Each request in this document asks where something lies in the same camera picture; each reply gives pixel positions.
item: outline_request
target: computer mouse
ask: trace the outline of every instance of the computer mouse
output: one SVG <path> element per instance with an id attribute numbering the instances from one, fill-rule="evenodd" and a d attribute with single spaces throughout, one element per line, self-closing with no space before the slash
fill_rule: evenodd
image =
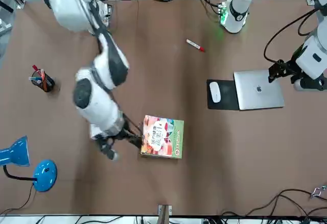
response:
<path id="1" fill-rule="evenodd" d="M 209 84 L 209 87 L 210 87 L 211 97 L 212 97 L 214 103 L 220 102 L 221 96 L 220 96 L 220 89 L 219 89 L 218 83 L 211 82 Z"/>

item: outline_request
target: laptop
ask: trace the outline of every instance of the laptop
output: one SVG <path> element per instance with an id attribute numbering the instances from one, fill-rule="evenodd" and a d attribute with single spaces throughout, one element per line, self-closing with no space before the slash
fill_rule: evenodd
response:
<path id="1" fill-rule="evenodd" d="M 269 84 L 268 70 L 234 72 L 240 110 L 280 108 L 284 97 L 278 80 Z"/>

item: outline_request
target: mouse pad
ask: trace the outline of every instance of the mouse pad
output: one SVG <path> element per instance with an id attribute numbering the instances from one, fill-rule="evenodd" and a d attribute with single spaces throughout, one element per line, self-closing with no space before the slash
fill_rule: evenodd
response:
<path id="1" fill-rule="evenodd" d="M 210 93 L 209 84 L 217 82 L 220 89 L 221 100 L 214 103 Z M 234 80 L 207 80 L 206 81 L 206 96 L 209 109 L 218 110 L 239 110 L 239 102 L 237 100 L 236 86 Z"/>

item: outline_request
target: robotic arm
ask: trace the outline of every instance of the robotic arm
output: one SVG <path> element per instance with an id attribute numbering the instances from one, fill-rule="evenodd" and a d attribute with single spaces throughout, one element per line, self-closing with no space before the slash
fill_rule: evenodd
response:
<path id="1" fill-rule="evenodd" d="M 227 0 L 219 6 L 220 23 L 230 33 L 238 33 L 245 24 L 252 0 Z M 316 0 L 315 8 L 324 20 L 306 38 L 291 60 L 278 60 L 269 68 L 268 81 L 291 75 L 296 90 L 326 90 L 327 79 L 327 0 Z"/>
<path id="2" fill-rule="evenodd" d="M 245 24 L 251 2 L 252 0 L 227 0 L 221 25 L 232 34 L 238 33 Z"/>
<path id="3" fill-rule="evenodd" d="M 291 83 L 298 91 L 327 89 L 323 72 L 327 69 L 327 0 L 316 0 L 315 9 L 323 21 L 314 29 L 293 54 L 291 60 L 278 60 L 269 68 L 269 82 L 291 75 Z"/>
<path id="4" fill-rule="evenodd" d="M 76 74 L 73 101 L 79 113 L 90 123 L 90 137 L 109 159 L 118 155 L 112 146 L 115 140 L 127 139 L 141 148 L 142 137 L 129 128 L 129 119 L 120 111 L 111 90 L 122 84 L 129 64 L 107 31 L 107 4 L 95 0 L 44 0 L 63 27 L 71 31 L 89 30 L 98 39 L 101 53 L 89 67 Z"/>

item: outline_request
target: desk lamp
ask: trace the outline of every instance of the desk lamp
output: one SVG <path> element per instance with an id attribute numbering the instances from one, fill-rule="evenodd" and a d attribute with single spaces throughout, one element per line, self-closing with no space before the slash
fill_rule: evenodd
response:
<path id="1" fill-rule="evenodd" d="M 46 192 L 52 188 L 57 179 L 57 166 L 50 159 L 42 160 L 34 169 L 32 178 L 12 176 L 7 171 L 7 164 L 18 166 L 30 166 L 29 152 L 27 149 L 27 136 L 17 139 L 11 147 L 0 150 L 0 166 L 3 166 L 7 177 L 22 180 L 33 181 L 36 191 Z"/>

